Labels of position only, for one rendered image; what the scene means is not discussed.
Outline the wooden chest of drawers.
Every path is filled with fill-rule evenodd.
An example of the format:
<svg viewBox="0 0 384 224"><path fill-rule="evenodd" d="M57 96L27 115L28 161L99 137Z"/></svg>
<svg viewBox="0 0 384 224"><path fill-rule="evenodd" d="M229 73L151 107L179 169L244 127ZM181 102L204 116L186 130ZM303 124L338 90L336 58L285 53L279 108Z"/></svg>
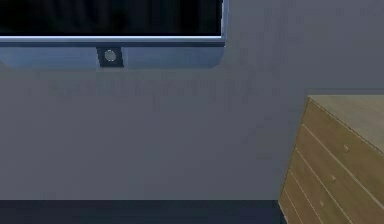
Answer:
<svg viewBox="0 0 384 224"><path fill-rule="evenodd" d="M281 224L384 224L384 95L310 95Z"/></svg>

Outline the blue framed window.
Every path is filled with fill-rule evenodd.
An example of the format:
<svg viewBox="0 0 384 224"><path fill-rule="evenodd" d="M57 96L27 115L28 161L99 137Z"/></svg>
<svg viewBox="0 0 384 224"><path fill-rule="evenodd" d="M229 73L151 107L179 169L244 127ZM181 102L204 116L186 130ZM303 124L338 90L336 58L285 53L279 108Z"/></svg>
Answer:
<svg viewBox="0 0 384 224"><path fill-rule="evenodd" d="M0 0L0 63L36 69L212 68L230 0Z"/></svg>

